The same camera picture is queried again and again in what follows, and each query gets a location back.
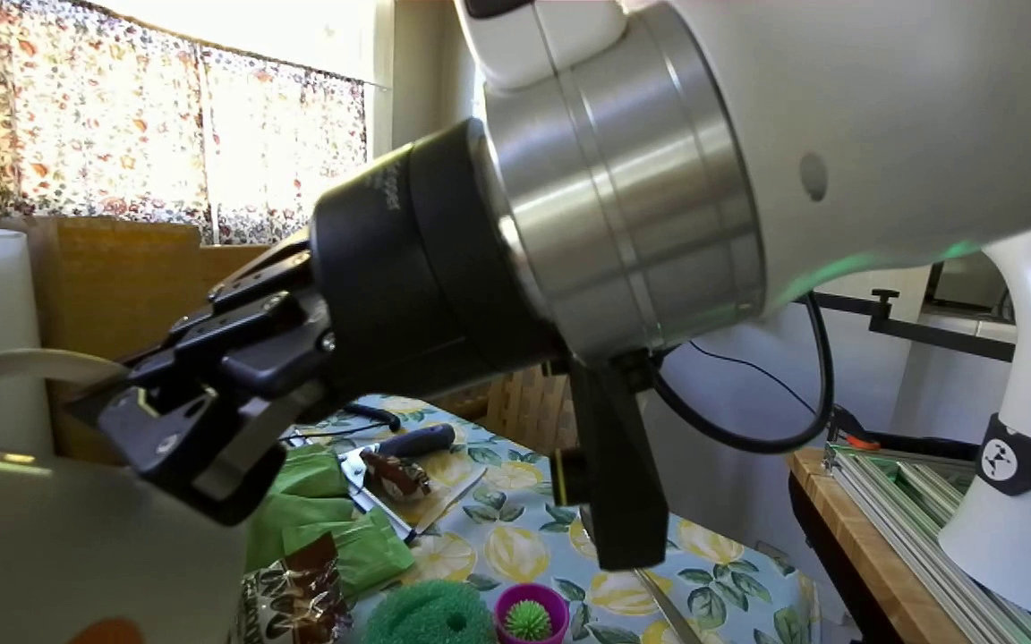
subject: blue patterned fabric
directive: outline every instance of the blue patterned fabric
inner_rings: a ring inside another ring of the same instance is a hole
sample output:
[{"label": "blue patterned fabric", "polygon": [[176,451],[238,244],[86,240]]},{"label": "blue patterned fabric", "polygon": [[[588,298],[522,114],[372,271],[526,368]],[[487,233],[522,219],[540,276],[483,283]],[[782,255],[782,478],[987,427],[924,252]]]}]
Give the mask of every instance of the blue patterned fabric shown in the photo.
[{"label": "blue patterned fabric", "polygon": [[[435,480],[459,478],[449,468],[487,468],[487,478],[419,538],[416,568],[402,580],[405,588],[419,580],[467,580],[496,605],[509,583],[538,580],[569,599],[569,641],[678,644],[641,580],[634,572],[603,572],[582,515],[551,504],[548,457],[427,402],[361,396],[361,406],[402,414],[407,429],[435,424],[456,427],[467,457],[427,464]],[[322,429],[345,429],[347,424],[355,418],[336,414]],[[804,572],[689,521],[672,515],[668,563],[647,572],[701,641],[812,641],[817,599]],[[386,594],[391,590],[361,600],[355,628],[361,628]]]}]

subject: green object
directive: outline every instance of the green object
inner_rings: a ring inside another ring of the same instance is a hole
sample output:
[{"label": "green object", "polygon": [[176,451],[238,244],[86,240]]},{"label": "green object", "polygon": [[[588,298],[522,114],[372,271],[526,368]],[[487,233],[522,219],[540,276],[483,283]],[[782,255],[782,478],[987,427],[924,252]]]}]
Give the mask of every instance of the green object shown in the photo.
[{"label": "green object", "polygon": [[267,568],[322,532],[336,540],[336,572],[347,600],[361,600],[416,565],[386,515],[355,512],[334,451],[291,451],[268,499],[251,515],[245,568]]},{"label": "green object", "polygon": [[810,293],[810,289],[822,286],[822,283],[831,283],[831,278],[837,278],[837,276],[850,276],[850,271],[860,271],[860,268],[872,268],[872,264],[879,264],[875,255],[847,255],[847,259],[835,259],[835,263],[822,264],[817,271],[795,276],[795,278],[788,283],[783,300],[795,300],[795,298]]},{"label": "green object", "polygon": [[968,255],[974,255],[974,252],[981,252],[979,240],[958,240],[958,244],[948,244],[948,246],[943,252],[943,263],[958,263],[958,259],[968,259]]},{"label": "green object", "polygon": [[487,644],[491,612],[470,583],[429,580],[399,590],[357,634],[361,644]]},{"label": "green object", "polygon": [[522,641],[540,641],[551,634],[551,615],[540,600],[517,600],[504,615],[504,631]]}]

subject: white wall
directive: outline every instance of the white wall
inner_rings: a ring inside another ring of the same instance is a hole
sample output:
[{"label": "white wall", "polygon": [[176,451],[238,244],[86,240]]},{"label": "white wall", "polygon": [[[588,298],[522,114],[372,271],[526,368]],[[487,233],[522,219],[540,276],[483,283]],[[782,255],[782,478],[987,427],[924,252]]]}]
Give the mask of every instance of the white wall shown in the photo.
[{"label": "white wall", "polygon": [[[897,319],[917,319],[924,300],[927,268],[910,271],[866,271],[837,278],[826,293],[872,298],[872,289],[904,289]],[[865,317],[826,313],[831,354],[835,354],[835,402],[854,407],[866,427],[892,429],[899,418],[910,344],[872,333]],[[774,375],[788,380],[810,406],[817,406],[822,375],[812,354],[812,333],[804,308],[736,327],[701,337],[714,351],[750,358]],[[782,386],[754,368],[678,351],[668,375],[686,396],[731,429],[754,429],[760,438],[788,438],[810,427],[810,413],[795,406]],[[671,504],[740,543],[765,555],[782,555],[810,572],[824,599],[826,641],[847,641],[847,605],[826,580],[824,565],[805,543],[788,500],[788,457],[755,457],[731,451],[686,427],[658,396],[646,396],[647,438],[663,464],[663,488]]]},{"label": "white wall", "polygon": [[[1016,342],[1016,329],[998,323],[931,319],[931,327],[1005,344]],[[985,438],[987,414],[1002,406],[1005,383],[1009,363],[912,346],[899,394],[897,429],[910,438],[954,438],[979,443]]]}]

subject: patterned curtain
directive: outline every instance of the patterned curtain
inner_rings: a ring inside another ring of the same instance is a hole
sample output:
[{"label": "patterned curtain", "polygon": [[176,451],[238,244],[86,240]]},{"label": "patterned curtain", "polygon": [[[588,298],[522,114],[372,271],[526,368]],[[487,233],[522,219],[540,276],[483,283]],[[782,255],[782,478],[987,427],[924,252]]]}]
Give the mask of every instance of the patterned curtain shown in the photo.
[{"label": "patterned curtain", "polygon": [[107,214],[274,244],[365,158],[361,84],[0,0],[0,221]]}]

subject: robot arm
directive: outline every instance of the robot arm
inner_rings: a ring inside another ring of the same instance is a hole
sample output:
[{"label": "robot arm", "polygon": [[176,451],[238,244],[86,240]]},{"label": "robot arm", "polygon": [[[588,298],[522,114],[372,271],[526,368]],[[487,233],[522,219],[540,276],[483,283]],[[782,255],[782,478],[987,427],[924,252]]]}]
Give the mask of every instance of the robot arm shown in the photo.
[{"label": "robot arm", "polygon": [[275,435],[313,407],[563,358],[603,563],[657,563],[668,504],[634,407],[652,351],[1031,228],[1031,5],[459,11],[487,125],[325,195],[92,396],[147,480],[223,523],[256,507]]}]

